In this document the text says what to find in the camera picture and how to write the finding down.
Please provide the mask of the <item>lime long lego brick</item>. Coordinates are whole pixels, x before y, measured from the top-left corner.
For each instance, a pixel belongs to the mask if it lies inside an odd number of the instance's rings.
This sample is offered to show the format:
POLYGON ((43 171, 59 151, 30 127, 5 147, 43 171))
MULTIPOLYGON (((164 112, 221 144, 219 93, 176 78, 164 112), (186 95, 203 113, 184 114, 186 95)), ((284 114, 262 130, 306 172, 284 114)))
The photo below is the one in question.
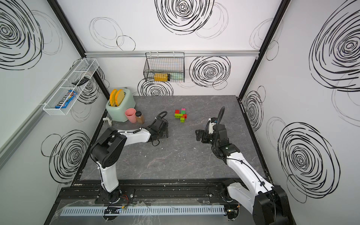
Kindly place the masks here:
POLYGON ((174 117, 175 117, 175 118, 181 118, 181 117, 183 117, 183 114, 176 113, 176 114, 174 115, 174 117))

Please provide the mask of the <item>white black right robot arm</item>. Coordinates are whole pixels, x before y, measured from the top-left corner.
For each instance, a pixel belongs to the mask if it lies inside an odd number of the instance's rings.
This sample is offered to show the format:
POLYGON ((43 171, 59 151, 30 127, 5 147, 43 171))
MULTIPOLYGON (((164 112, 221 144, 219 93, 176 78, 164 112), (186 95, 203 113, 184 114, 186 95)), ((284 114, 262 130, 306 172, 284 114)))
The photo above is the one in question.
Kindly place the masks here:
POLYGON ((241 179, 228 185, 227 192, 252 214, 257 225, 293 225, 294 219, 286 192, 272 185, 245 159, 240 149, 230 143, 224 125, 209 123, 205 130, 196 130, 196 139, 210 144, 214 154, 222 159, 241 179))

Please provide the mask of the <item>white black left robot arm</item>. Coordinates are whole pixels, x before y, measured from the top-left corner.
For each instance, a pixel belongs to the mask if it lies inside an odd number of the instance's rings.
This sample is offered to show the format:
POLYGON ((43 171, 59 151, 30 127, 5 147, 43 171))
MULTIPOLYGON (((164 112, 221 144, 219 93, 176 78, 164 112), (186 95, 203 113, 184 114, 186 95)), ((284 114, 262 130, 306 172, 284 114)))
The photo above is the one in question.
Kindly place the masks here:
POLYGON ((107 193, 114 192, 119 181, 116 163, 124 147, 138 143, 159 142, 167 138, 168 122, 161 116, 146 127, 135 130, 118 130, 109 127, 91 148, 91 158, 97 164, 100 173, 101 186, 107 193))

